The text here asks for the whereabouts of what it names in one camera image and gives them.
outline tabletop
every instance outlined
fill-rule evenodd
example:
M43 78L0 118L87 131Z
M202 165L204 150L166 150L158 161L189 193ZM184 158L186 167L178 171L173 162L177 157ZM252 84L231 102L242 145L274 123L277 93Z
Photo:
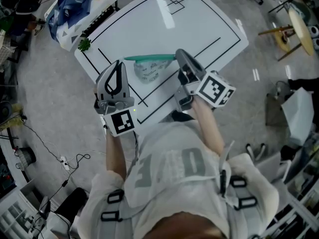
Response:
M219 71L248 45L244 34L210 0L135 0L108 18L89 39L90 49L76 50L75 57L93 81L117 59L175 54L179 48L206 70ZM149 84L137 78L133 61L124 64L140 125L157 123L176 109L177 61Z
M92 0L90 14L79 20L71 27L68 26L67 22L65 22L62 26L59 26L56 32L56 38L58 39L61 47L70 51L76 43L76 40L80 38L82 32L116 1L117 0ZM44 14L45 19L48 17L57 2L58 0L56 0Z
M299 14L292 8L289 9L289 17L293 24L296 35L305 51L312 56L315 52L313 40L309 33L308 27Z

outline white roll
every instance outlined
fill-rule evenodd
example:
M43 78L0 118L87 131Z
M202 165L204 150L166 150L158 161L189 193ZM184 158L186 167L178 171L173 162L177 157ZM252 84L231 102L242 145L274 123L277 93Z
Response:
M313 39L315 50L319 50L319 38Z
M309 26L308 29L312 38L319 36L319 29L316 26Z

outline forearm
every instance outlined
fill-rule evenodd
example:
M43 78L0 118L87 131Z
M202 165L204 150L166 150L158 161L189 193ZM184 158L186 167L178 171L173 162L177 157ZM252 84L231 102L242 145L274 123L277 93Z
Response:
M211 108L204 100L197 96L194 97L192 108L199 122L204 138L204 144L218 155L221 155L223 153L225 143L219 132Z
M126 164L121 140L106 132L106 169L119 174L126 179Z

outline concrete floor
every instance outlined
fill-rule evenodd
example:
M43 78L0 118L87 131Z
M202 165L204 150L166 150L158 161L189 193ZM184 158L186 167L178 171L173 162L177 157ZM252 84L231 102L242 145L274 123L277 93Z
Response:
M43 17L53 1L42 4L36 15ZM119 7L131 1L119 0ZM225 142L236 140L231 155L243 152L248 142L253 147L264 142L269 145L269 152L278 151L287 142L289 132L285 128L265 126L265 96L274 90L278 80L287 80L287 65L292 79L318 77L318 55L310 57L300 48L277 62L284 52L276 46L272 35L258 36L258 32L273 27L272 22L277 26L290 23L285 10L267 14L278 5L278 0L264 0L262 6L254 0L212 1L234 22L235 19L242 21L249 39L249 46L221 71L221 75L237 87L227 106L214 112ZM290 41L293 47L298 39L293 36ZM255 68L259 71L260 81L254 80L252 69ZM47 28L32 38L29 52L24 52L20 59L17 76L18 100L24 105L28 117L26 123L43 141L50 142L46 145L55 155L69 159L80 151L105 151L104 133L93 109L94 83L75 59L73 51L62 49L51 39ZM28 177L36 179L41 194L52 196L67 178L66 172L33 132L22 127L14 133L21 138L19 146L31 146L38 155L38 161L26 170ZM135 140L132 134L121 139L129 165L135 154ZM57 203L61 203L75 187L89 191L94 175L105 169L104 155L89 153L91 159L80 162L79 169L72 175L73 182L54 196Z

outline power strip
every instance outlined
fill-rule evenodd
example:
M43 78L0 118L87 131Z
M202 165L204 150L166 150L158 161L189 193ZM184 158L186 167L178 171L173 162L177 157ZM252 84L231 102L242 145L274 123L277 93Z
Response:
M64 169L69 171L70 167L69 167L69 165L68 165L68 163L66 161L66 158L65 157L61 157L61 161L62 161L61 163L62 163Z

